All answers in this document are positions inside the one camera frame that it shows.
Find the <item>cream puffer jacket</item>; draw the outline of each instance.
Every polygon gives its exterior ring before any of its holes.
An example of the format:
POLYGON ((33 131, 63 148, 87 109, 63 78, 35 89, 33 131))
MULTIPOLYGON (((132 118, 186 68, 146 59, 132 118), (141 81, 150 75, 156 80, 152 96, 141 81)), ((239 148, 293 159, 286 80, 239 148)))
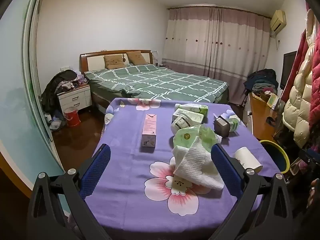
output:
POLYGON ((307 13, 306 39, 309 49, 284 107, 283 123, 294 132, 293 139, 302 148, 309 139, 309 114, 312 90, 312 60, 315 49, 317 20, 310 9, 307 13))

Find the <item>silver bolt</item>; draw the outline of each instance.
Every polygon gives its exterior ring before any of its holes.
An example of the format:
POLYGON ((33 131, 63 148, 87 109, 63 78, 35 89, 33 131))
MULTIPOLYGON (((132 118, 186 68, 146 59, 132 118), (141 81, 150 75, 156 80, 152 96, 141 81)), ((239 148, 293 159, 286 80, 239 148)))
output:
POLYGON ((283 178, 283 177, 282 177, 282 174, 277 173, 277 174, 276 174, 276 178, 277 178, 277 179, 282 179, 282 178, 283 178))
POLYGON ((254 170, 253 169, 247 169, 247 174, 248 175, 253 175, 254 174, 254 170))
POLYGON ((45 177, 45 173, 44 172, 41 172, 39 175, 38 175, 38 178, 39 179, 42 179, 42 178, 44 178, 45 177))
POLYGON ((75 174, 75 173, 76 173, 76 169, 74 169, 74 168, 68 170, 68 174, 69 174, 69 175, 73 175, 73 174, 75 174))

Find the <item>red bucket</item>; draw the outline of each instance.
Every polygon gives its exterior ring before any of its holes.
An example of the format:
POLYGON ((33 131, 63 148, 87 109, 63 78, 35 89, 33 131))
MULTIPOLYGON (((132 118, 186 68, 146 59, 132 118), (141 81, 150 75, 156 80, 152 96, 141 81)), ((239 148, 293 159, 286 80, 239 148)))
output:
POLYGON ((69 127, 74 127, 80 124, 78 110, 75 107, 69 107, 63 113, 69 127))

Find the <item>pink and white flower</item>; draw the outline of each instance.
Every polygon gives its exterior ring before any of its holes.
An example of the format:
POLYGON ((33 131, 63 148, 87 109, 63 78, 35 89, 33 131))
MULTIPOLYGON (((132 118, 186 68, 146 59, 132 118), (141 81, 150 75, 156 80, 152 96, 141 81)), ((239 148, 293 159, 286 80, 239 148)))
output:
POLYGON ((142 99, 142 98, 128 98, 128 101, 137 105, 136 109, 140 111, 149 110, 151 108, 159 108, 161 100, 159 99, 142 99))
POLYGON ((144 185, 147 198, 154 201, 168 200, 168 208, 180 216, 193 215, 199 207, 197 194, 207 194, 210 188, 199 186, 174 175, 176 166, 172 157, 170 164, 155 162, 150 165, 150 173, 156 178, 148 179, 144 185))

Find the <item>electrical outlet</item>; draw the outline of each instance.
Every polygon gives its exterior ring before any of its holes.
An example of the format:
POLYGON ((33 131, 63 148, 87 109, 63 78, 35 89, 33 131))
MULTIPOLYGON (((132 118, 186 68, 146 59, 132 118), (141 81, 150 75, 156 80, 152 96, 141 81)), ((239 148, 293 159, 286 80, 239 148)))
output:
POLYGON ((60 72, 70 69, 70 67, 62 67, 60 68, 60 72))

